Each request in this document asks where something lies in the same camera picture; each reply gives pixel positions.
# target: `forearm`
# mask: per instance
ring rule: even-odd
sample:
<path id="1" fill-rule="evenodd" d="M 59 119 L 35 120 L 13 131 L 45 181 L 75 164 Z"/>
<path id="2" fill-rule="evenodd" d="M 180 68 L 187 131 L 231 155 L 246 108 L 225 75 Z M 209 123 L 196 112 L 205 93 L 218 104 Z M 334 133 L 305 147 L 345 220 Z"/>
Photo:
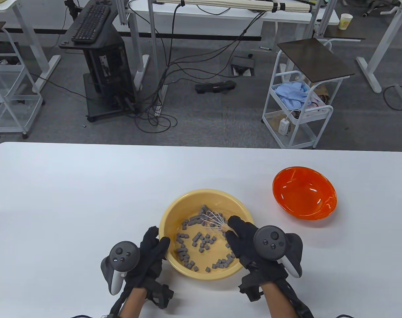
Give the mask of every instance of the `forearm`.
<path id="1" fill-rule="evenodd" d="M 145 298 L 145 288 L 133 288 L 119 314 L 120 318 L 138 318 L 145 303 Z"/>
<path id="2" fill-rule="evenodd" d="M 291 303 L 275 284 L 265 283 L 261 289 L 263 289 L 272 318 L 297 318 Z"/>

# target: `controller button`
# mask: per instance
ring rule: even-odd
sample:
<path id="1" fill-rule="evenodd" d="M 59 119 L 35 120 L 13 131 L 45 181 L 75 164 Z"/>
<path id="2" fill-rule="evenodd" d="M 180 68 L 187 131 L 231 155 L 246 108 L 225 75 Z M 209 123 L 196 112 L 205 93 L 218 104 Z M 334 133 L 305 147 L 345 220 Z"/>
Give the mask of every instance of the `controller button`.
<path id="1" fill-rule="evenodd" d="M 272 233 L 270 234 L 270 237 L 271 237 L 272 239 L 278 239 L 278 238 L 279 238 L 279 234 L 278 234 L 278 232 L 272 232 Z"/>

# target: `blue cloth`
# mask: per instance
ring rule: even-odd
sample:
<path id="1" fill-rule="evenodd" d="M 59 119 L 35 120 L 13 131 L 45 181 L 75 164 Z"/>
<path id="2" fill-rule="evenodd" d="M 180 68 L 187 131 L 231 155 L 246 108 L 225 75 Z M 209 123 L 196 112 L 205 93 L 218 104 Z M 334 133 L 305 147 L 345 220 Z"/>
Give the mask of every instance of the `blue cloth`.
<path id="1" fill-rule="evenodd" d="M 287 109 L 301 109 L 304 105 L 307 94 L 308 86 L 300 82 L 283 83 L 279 85 L 274 91 L 285 104 Z"/>

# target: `human hand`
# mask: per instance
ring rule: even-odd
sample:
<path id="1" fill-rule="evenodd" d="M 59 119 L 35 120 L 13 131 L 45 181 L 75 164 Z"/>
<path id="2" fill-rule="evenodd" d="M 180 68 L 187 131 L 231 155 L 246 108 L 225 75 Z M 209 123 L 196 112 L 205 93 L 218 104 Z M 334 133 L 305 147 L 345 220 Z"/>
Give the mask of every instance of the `human hand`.
<path id="1" fill-rule="evenodd" d="M 126 288 L 143 287 L 146 277 L 157 279 L 162 271 L 162 260 L 170 245 L 169 238 L 157 239 L 158 227 L 150 227 L 139 247 L 140 260 L 134 269 L 125 276 Z"/>
<path id="2" fill-rule="evenodd" d="M 286 279 L 288 273 L 282 264 L 277 261 L 263 259 L 254 247 L 254 235 L 258 228 L 250 223 L 241 220 L 238 216 L 231 216 L 228 219 L 228 226 L 233 231 L 226 232 L 226 239 L 235 254 L 240 259 L 248 259 L 247 262 L 240 259 L 242 265 L 250 272 L 258 270 L 263 276 L 265 282 L 275 282 L 280 279 Z"/>

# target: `computer tower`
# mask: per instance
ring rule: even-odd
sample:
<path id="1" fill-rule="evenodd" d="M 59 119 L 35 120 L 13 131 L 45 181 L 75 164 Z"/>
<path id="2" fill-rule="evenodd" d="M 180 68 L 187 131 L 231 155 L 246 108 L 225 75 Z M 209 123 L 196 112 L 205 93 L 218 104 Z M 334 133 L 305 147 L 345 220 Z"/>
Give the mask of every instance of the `computer tower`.
<path id="1" fill-rule="evenodd" d="M 129 69 L 125 44 L 119 33 L 110 32 L 103 47 L 90 49 L 87 54 L 90 55 L 90 59 L 86 59 L 87 65 L 96 90 L 106 97 L 127 97 L 131 103 L 135 103 L 136 90 Z"/>

